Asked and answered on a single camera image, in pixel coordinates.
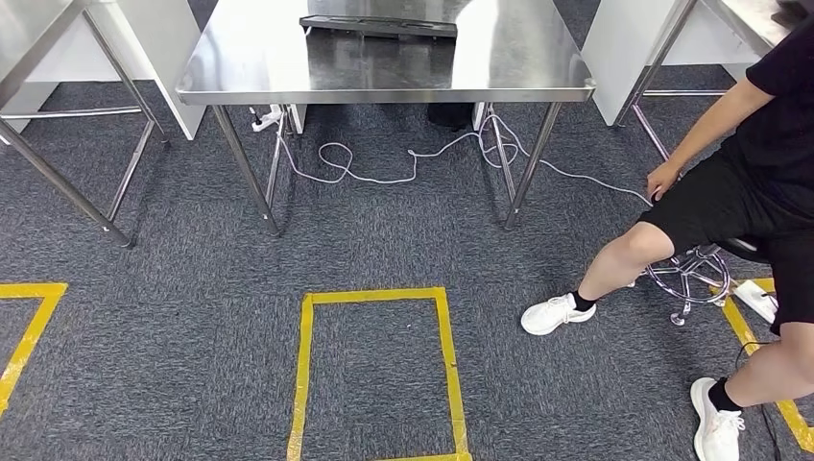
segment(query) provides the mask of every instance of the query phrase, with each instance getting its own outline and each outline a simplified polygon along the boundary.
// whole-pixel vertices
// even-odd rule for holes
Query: gray carpet
[[[191,3],[204,24],[216,2]],[[582,41],[598,2],[557,3]],[[717,67],[679,68],[658,84],[730,80]],[[0,151],[0,281],[70,284],[0,419],[0,459],[285,459],[303,293],[423,286],[448,294],[474,459],[693,459],[689,385],[728,374],[739,349],[718,309],[700,308],[675,328],[668,316],[677,303],[642,280],[587,324],[545,338],[518,325],[527,305],[574,286],[642,210],[637,199],[540,170],[519,228],[505,232],[500,176],[469,142],[422,160],[419,178],[400,186],[291,181],[286,164],[276,207],[285,235],[274,239],[211,113],[187,142],[157,88],[141,88],[173,143],[165,152],[149,144],[124,205],[121,224],[138,238],[130,252],[110,245],[18,154]],[[62,85],[47,107],[125,101],[118,85]],[[706,104],[646,109],[674,144]],[[544,106],[498,109],[531,146]],[[319,165],[316,149],[342,141],[358,173],[401,178],[412,165],[407,149],[435,152],[456,137],[423,111],[313,107],[292,147],[301,167],[321,176],[336,172]],[[245,108],[231,113],[263,171],[271,135],[247,130]],[[102,205],[141,131],[125,121],[138,118],[35,122],[26,135]],[[635,123],[608,129],[593,105],[563,110],[545,155],[633,188],[658,164]],[[731,262],[738,277],[769,275]],[[0,358],[33,308],[0,303]],[[747,318],[762,335],[760,321]],[[451,451],[431,303],[318,306],[312,357],[303,460]],[[811,400],[800,407],[814,417]],[[784,459],[807,459],[775,408],[771,415]],[[746,420],[742,459],[770,459],[759,412]]]

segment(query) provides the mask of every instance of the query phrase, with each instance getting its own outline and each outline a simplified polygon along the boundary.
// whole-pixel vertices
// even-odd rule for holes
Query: person
[[[694,157],[735,128],[678,181]],[[520,323],[545,335],[588,321],[597,301],[651,263],[698,245],[758,238],[775,277],[779,340],[733,376],[702,377],[690,390],[701,419],[698,457],[737,460],[743,408],[814,393],[814,16],[695,123],[647,177],[647,189],[654,206],[596,256],[577,290],[529,307]]]

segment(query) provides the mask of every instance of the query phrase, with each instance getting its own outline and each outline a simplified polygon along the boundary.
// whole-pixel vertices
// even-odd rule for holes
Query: hand
[[[676,183],[681,170],[669,161],[662,163],[647,175],[647,196],[656,202],[661,200],[664,193]]]

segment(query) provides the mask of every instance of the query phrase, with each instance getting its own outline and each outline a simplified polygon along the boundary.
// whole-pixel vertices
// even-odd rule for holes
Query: white sneaker
[[[590,320],[596,313],[596,305],[586,312],[576,309],[574,295],[552,298],[545,303],[535,304],[523,313],[520,324],[523,329],[536,336],[548,334],[562,324],[581,323]]]
[[[709,399],[715,379],[702,377],[690,389],[692,406],[701,418],[695,433],[695,452],[701,461],[738,461],[737,439],[746,427],[740,411],[718,411]]]

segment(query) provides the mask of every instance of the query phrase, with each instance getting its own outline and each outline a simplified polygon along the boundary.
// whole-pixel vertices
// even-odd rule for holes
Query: table top
[[[454,22],[442,40],[311,31],[310,14]],[[552,0],[220,0],[177,91],[191,105],[585,101]]]
[[[783,11],[776,0],[703,0],[759,56],[778,46],[792,28],[775,17]]]
[[[88,0],[0,0],[0,108],[82,13]]]

